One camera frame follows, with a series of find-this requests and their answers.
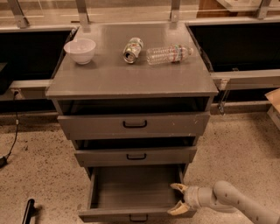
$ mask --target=speckled floor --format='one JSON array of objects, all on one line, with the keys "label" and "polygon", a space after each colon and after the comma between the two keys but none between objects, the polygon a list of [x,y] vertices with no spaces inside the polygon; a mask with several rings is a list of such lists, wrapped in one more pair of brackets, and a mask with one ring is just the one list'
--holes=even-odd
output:
[{"label": "speckled floor", "polygon": [[[262,205],[280,213],[280,130],[266,108],[251,111],[213,111],[198,142],[185,183],[213,186],[220,179]],[[0,155],[14,140],[14,115],[0,116]],[[19,114],[17,142],[9,164],[0,169],[0,224],[21,223],[26,202],[35,199],[36,224],[83,223],[78,211],[86,208],[89,179],[74,157],[55,113]],[[148,223],[251,223],[241,213],[200,209],[193,218]]]}]

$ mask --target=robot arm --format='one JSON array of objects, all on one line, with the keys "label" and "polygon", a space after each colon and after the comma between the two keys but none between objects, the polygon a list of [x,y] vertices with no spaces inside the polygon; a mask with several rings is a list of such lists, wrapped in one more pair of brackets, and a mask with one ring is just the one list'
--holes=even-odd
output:
[{"label": "robot arm", "polygon": [[280,215],[246,197],[226,181],[218,181],[213,188],[172,184],[173,189],[184,194],[180,201],[168,211],[171,215],[209,207],[217,212],[233,213],[240,210],[255,224],[280,224]]}]

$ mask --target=white bowl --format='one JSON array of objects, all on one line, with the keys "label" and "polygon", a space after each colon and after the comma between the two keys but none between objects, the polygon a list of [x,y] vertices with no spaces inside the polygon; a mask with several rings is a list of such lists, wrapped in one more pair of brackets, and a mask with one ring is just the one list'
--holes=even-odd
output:
[{"label": "white bowl", "polygon": [[77,38],[64,45],[64,50],[78,64],[85,65],[95,56],[96,43],[89,38]]}]

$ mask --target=soda can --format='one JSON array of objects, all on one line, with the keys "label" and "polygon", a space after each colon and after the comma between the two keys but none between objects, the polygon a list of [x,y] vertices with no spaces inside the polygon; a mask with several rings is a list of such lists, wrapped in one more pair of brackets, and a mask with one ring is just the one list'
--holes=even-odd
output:
[{"label": "soda can", "polygon": [[124,60],[130,64],[134,63],[143,46],[144,43],[140,38],[131,38],[129,43],[123,49]]}]

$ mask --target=gray cabinet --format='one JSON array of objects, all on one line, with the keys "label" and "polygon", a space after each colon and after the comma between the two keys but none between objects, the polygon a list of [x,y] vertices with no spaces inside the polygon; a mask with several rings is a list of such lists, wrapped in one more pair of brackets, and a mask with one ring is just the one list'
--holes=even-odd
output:
[{"label": "gray cabinet", "polygon": [[[172,219],[167,210],[182,195],[170,184],[184,181],[215,85],[183,23],[91,24],[91,30],[76,38],[95,40],[93,61],[79,66],[66,56],[46,91],[91,181],[79,216],[85,222]],[[144,48],[128,65],[122,50],[134,36]],[[176,43],[191,45],[194,55],[178,64],[147,64],[147,48]]]}]

